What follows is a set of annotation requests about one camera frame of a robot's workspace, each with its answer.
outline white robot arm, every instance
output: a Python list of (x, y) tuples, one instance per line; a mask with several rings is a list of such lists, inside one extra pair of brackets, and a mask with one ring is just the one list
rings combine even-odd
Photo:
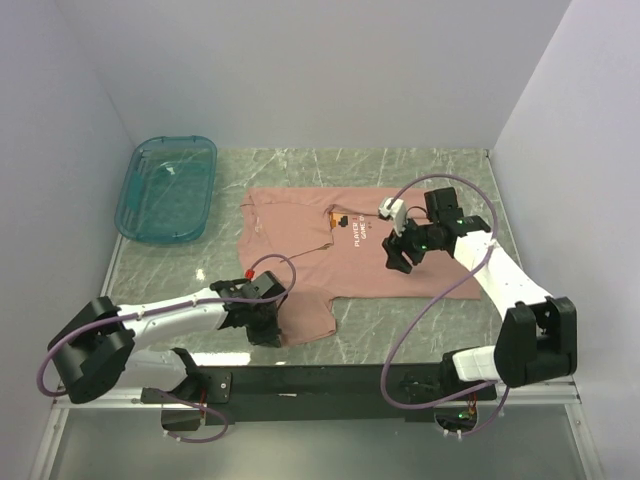
[[(50, 342), (38, 374), (40, 391), (49, 396), (66, 393), (73, 403), (85, 403), (116, 386), (195, 388), (202, 379), (186, 350), (147, 350), (186, 333), (245, 327), (250, 343), (279, 347), (277, 303), (295, 283), (295, 272), (289, 289), (269, 271), (255, 279), (252, 271), (247, 273), (247, 278), (215, 282), (194, 294), (156, 303), (116, 306), (109, 297), (89, 302)], [(48, 391), (42, 383), (49, 359), (64, 392)]]
[(489, 226), (478, 216), (464, 216), (455, 189), (425, 194), (427, 217), (417, 225), (407, 216), (401, 199), (386, 198), (382, 218), (393, 222), (385, 239), (387, 268), (410, 273), (430, 250), (446, 250), (467, 270), (476, 269), (489, 248), (489, 261), (474, 277), (494, 303), (503, 326), (496, 345), (445, 354), (451, 381), (502, 381), (519, 387), (575, 372), (577, 367), (576, 311), (567, 298), (554, 298), (533, 282), (492, 239)]

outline marble surface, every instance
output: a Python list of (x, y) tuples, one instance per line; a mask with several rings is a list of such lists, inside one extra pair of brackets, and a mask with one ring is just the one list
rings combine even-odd
[[(116, 303), (143, 303), (199, 290), (219, 279), (241, 276), (236, 241), (242, 231), (238, 205), (251, 186), (401, 187), (425, 173), (463, 176), (495, 202), (499, 241), (517, 261), (504, 208), (486, 152), (481, 149), (222, 149), (211, 211), (204, 234), (179, 246), (152, 246), (123, 240), (109, 281)], [(451, 185), (444, 179), (421, 187)], [(458, 188), (467, 214), (490, 219), (480, 197)], [(424, 306), (425, 299), (337, 299), (337, 334), (297, 347), (273, 349), (249, 345), (243, 329), (177, 337), (154, 346), (187, 348), (209, 364), (381, 363), (390, 345)], [(429, 312), (405, 342), (396, 362), (440, 361), (443, 353), (495, 342), (501, 320), (491, 301), (444, 300)]]

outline white wall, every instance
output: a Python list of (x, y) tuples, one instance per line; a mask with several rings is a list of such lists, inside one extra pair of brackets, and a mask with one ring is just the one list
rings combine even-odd
[(493, 146), (569, 0), (57, 0), (135, 142)]
[(609, 478), (638, 478), (640, 3), (574, 0), (495, 147), (528, 271), (579, 312), (577, 380)]
[(0, 478), (18, 480), (51, 405), (36, 369), (100, 293), (133, 146), (53, 1), (2, 2), (0, 72)]

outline t-shirt sleeve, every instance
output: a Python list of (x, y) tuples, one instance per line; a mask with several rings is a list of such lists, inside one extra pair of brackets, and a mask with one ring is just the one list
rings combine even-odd
[(282, 344), (299, 345), (336, 333), (332, 297), (322, 288), (296, 283), (278, 311)]

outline teal plastic tray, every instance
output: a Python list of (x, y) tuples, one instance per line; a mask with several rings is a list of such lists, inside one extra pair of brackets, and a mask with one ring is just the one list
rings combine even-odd
[(182, 243), (204, 232), (218, 151), (204, 137), (156, 137), (138, 146), (120, 192), (116, 227), (147, 243)]

